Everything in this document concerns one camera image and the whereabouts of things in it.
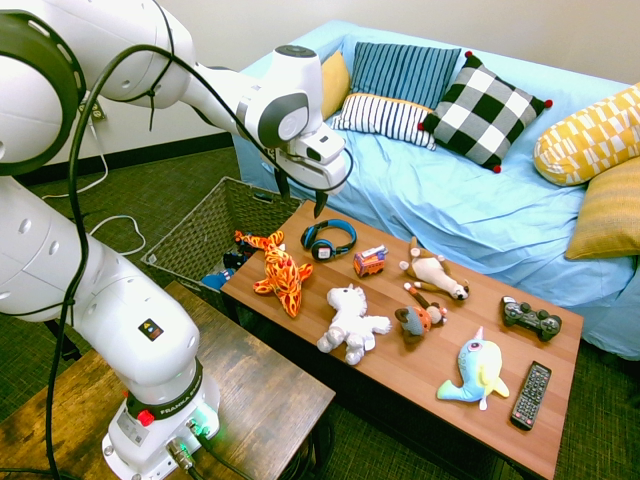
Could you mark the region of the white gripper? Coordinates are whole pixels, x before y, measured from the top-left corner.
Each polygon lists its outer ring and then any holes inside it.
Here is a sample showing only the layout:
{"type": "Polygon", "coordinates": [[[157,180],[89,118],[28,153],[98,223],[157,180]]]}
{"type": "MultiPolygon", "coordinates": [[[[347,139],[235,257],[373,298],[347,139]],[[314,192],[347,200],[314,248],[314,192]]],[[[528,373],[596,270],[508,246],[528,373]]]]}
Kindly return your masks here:
{"type": "Polygon", "coordinates": [[[318,218],[328,201],[328,194],[341,191],[346,181],[347,158],[345,144],[305,143],[296,141],[276,150],[276,161],[280,169],[275,170],[278,191],[284,200],[290,198],[288,177],[311,190],[315,190],[314,217],[318,218]]]}

